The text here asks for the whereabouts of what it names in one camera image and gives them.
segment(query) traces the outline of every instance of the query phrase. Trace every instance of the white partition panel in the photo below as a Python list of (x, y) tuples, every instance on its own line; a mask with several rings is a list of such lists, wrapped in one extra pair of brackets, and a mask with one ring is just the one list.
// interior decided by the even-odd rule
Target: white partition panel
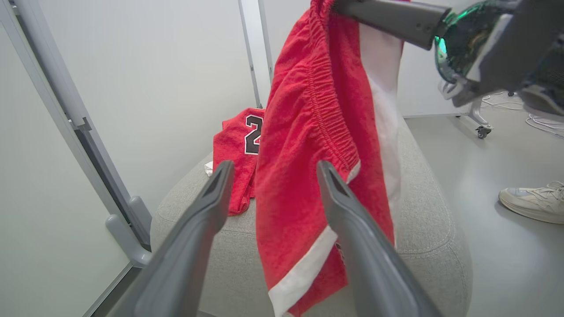
[(0, 316), (80, 317), (129, 260), (8, 37), (19, 36), (11, 22), (0, 20)]
[(233, 0), (37, 0), (130, 195), (151, 213), (255, 106)]
[[(272, 63), (276, 63), (293, 25), (309, 8), (309, 0), (261, 0)], [(435, 5), (453, 6), (466, 0), (421, 0)], [(437, 89), (440, 76), (435, 68), (434, 52), (405, 44), (398, 82), (398, 106), (404, 117), (454, 115), (468, 113), (468, 106), (455, 108)]]

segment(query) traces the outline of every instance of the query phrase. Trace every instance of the black number 2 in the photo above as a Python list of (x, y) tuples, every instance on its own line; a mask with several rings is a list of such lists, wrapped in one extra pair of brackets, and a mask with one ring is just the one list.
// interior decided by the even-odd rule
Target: black number 2
[(245, 154), (258, 155), (259, 138), (261, 137), (262, 118), (248, 115), (245, 124), (254, 128), (245, 136)]

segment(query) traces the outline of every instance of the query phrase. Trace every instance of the sneaker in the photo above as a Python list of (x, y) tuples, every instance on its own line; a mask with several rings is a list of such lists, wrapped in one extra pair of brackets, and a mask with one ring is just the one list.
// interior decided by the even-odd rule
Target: sneaker
[(542, 188), (506, 188), (499, 201), (525, 217), (549, 223), (564, 223), (564, 184), (552, 182)]

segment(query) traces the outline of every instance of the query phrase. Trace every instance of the shoe sole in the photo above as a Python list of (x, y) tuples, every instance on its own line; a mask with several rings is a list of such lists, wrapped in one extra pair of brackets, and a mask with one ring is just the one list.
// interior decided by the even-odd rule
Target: shoe sole
[(503, 199), (503, 197), (501, 196), (501, 193), (503, 191), (501, 191), (498, 195), (499, 201), (509, 210), (513, 211), (514, 213), (520, 214), (522, 216), (525, 216), (527, 218), (531, 218), (534, 220), (538, 220), (538, 221), (542, 221), (542, 222), (547, 222), (547, 223), (554, 223), (554, 224), (564, 224), (564, 219), (563, 220), (550, 220), (548, 219), (548, 217), (543, 217), (542, 214), (538, 214), (538, 212), (535, 211), (531, 211), (530, 209), (527, 208), (523, 208), (523, 207), (519, 207), (519, 206), (515, 206), (512, 203), (508, 202), (507, 200)]

